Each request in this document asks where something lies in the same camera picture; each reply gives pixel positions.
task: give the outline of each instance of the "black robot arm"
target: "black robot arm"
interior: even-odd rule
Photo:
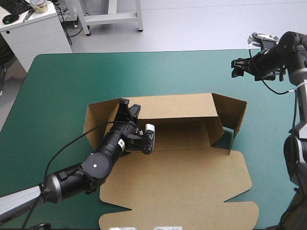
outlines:
[[[260,46],[261,51],[254,57],[250,52],[249,58],[233,60],[232,77],[243,76],[244,72],[247,72],[255,76],[256,81],[275,80],[277,75],[282,81],[285,70],[288,70],[289,80],[296,86],[295,115],[297,105],[300,115],[300,122],[296,125],[294,116],[293,127],[289,131],[291,135],[286,139],[283,149],[290,180],[298,185],[299,189],[296,190],[288,209],[282,215],[280,223],[266,230],[305,230],[307,226],[307,36],[287,32],[277,43],[278,38],[275,36],[253,33],[249,41],[250,44],[253,42]]]
[[[154,126],[147,124],[143,132],[137,125],[141,106],[134,104],[129,108],[128,104],[127,99],[120,101],[113,126],[84,162],[48,175],[46,184],[0,197],[0,225],[29,210],[37,199],[38,204],[59,203],[81,192],[94,193],[106,181],[119,157],[126,155],[128,150],[151,153]]]

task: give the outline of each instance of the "keyboard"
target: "keyboard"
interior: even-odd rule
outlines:
[[[25,0],[0,0],[0,6],[6,9],[10,14],[21,14],[32,7]]]

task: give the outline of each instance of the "cardboard box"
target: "cardboard box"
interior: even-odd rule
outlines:
[[[100,198],[132,210],[103,215],[101,229],[253,229],[259,214],[255,203],[225,203],[251,188],[243,155],[211,147],[224,133],[223,127],[237,135],[247,103],[215,93],[127,99],[130,106],[141,105],[140,126],[155,125],[155,150],[150,155],[134,152],[115,164]],[[119,101],[90,104],[84,131],[112,121]],[[94,149],[110,127],[87,135]]]

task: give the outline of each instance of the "computer mouse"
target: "computer mouse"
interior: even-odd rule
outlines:
[[[15,21],[17,21],[19,19],[19,15],[17,14],[9,14],[9,15],[6,15],[3,19],[2,19],[2,22],[4,24],[11,24]]]

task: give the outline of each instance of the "green tabletop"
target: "green tabletop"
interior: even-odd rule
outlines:
[[[248,102],[233,149],[244,154],[253,187],[230,202],[256,202],[256,228],[277,224],[294,194],[283,157],[294,95],[275,95],[248,74],[232,79],[230,62],[247,56],[247,50],[39,55],[0,133],[0,195],[42,182],[51,156],[82,133],[90,103],[215,92]],[[280,91],[292,88],[288,78],[269,84]],[[50,172],[83,161],[91,151],[87,139],[81,139],[54,161]],[[97,228],[102,214],[120,210],[102,203],[98,192],[82,193],[37,207],[28,226],[50,222],[53,228]],[[21,227],[24,218],[2,227]]]

